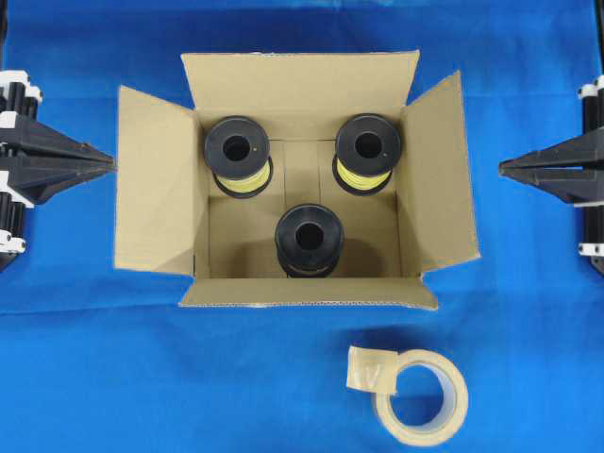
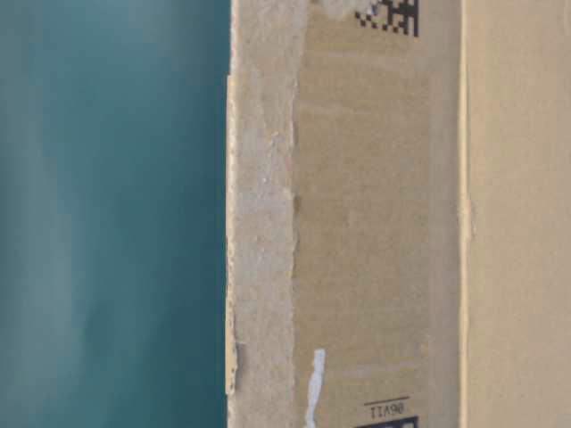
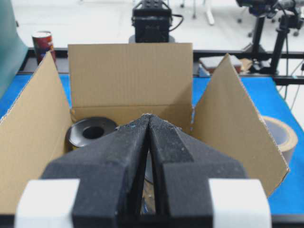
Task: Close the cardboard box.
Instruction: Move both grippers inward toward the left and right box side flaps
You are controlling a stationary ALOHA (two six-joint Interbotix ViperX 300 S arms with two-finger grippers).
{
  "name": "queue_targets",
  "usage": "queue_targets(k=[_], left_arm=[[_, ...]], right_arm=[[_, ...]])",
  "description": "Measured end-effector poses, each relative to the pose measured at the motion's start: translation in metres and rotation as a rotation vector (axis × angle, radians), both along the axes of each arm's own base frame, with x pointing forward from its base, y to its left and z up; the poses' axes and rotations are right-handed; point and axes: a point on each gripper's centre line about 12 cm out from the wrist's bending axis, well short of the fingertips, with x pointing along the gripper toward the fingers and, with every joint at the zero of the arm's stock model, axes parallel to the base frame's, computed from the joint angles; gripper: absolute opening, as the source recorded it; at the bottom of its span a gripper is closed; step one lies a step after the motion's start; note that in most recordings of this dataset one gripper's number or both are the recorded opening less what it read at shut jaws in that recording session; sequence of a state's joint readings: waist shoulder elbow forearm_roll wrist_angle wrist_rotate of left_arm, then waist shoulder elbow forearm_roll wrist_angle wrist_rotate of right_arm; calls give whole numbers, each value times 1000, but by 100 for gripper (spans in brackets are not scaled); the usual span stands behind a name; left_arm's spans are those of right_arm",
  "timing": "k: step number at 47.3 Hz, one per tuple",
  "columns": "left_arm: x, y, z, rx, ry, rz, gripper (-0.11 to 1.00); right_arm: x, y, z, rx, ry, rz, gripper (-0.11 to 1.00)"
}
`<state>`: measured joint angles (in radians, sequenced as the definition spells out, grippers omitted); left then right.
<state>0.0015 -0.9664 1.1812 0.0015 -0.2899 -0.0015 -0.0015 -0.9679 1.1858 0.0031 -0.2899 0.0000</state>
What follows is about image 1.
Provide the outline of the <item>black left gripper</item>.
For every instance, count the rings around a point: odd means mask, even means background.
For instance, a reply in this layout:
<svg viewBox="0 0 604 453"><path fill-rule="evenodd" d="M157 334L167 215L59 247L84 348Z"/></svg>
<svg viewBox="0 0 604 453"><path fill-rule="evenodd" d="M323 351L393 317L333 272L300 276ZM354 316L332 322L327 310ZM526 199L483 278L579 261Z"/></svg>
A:
<svg viewBox="0 0 604 453"><path fill-rule="evenodd" d="M26 209L115 170L109 155L34 120L41 102L26 71L1 72L1 271L26 251Z"/></svg>

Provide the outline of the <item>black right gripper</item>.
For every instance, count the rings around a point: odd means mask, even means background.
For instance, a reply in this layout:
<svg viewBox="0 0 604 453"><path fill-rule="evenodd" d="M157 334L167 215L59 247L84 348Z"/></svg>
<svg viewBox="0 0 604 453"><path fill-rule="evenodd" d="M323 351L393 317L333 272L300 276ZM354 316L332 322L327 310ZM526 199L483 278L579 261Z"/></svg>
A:
<svg viewBox="0 0 604 453"><path fill-rule="evenodd" d="M499 174L550 193L582 210L583 238L579 253L603 272L603 75L579 90L582 132L548 148L499 163ZM584 167L589 169L563 169Z"/></svg>

